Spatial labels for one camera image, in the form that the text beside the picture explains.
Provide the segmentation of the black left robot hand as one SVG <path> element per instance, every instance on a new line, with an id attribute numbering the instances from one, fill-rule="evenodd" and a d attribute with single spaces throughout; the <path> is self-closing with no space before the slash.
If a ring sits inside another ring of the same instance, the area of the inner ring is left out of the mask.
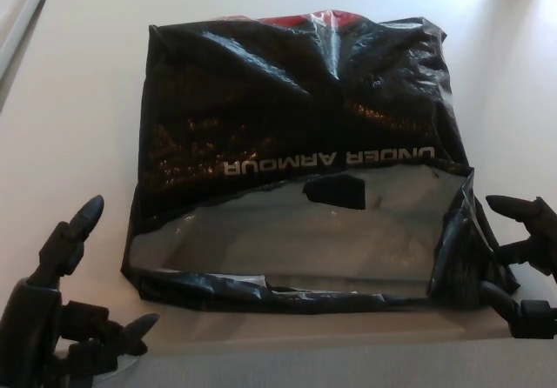
<path id="1" fill-rule="evenodd" d="M 91 387 L 96 376 L 116 371 L 122 356 L 148 351 L 144 336 L 157 313 L 122 325 L 106 307 L 63 301 L 60 280 L 77 268 L 103 210 L 97 195 L 70 221 L 58 223 L 37 268 L 14 286 L 1 316 L 3 387 Z"/>

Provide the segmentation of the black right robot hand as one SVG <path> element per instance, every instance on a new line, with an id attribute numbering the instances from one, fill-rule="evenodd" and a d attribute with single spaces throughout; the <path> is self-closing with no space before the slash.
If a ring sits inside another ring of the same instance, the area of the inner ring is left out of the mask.
<path id="1" fill-rule="evenodd" d="M 528 263 L 546 276 L 556 276 L 556 212 L 541 197 L 532 201 L 490 195 L 490 208 L 525 226 L 529 238 L 504 244 L 495 257 L 504 265 Z M 503 318 L 513 338 L 553 339 L 556 309 L 546 300 L 516 302 L 497 285 L 483 281 L 480 295 Z"/>

